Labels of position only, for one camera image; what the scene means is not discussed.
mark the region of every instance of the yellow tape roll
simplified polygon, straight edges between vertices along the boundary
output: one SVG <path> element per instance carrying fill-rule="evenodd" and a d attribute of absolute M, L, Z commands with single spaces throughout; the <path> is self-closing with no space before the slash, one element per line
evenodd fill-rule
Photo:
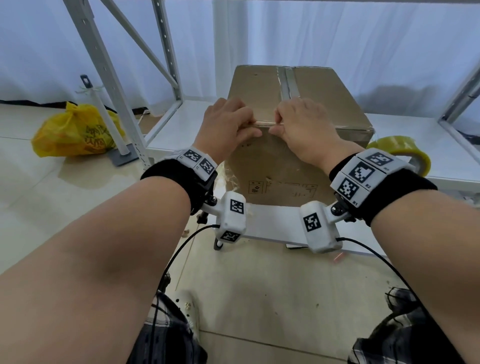
<path fill-rule="evenodd" d="M 417 174 L 422 177 L 428 174 L 430 166 L 432 165 L 429 156 L 418 149 L 415 141 L 409 136 L 386 136 L 385 138 L 380 138 L 375 142 L 369 143 L 367 149 L 368 148 L 381 149 L 394 156 L 411 157 L 409 163 L 417 168 Z"/>

